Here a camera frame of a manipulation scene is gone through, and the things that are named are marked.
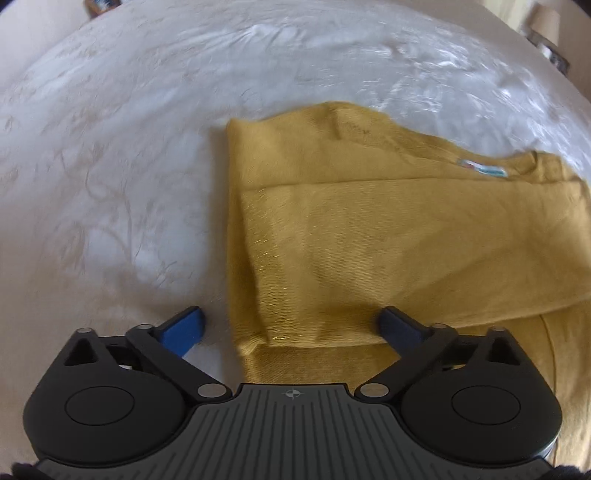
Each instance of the lamp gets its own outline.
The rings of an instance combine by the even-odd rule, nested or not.
[[[538,4],[530,21],[530,28],[549,42],[558,46],[560,14],[545,5]]]

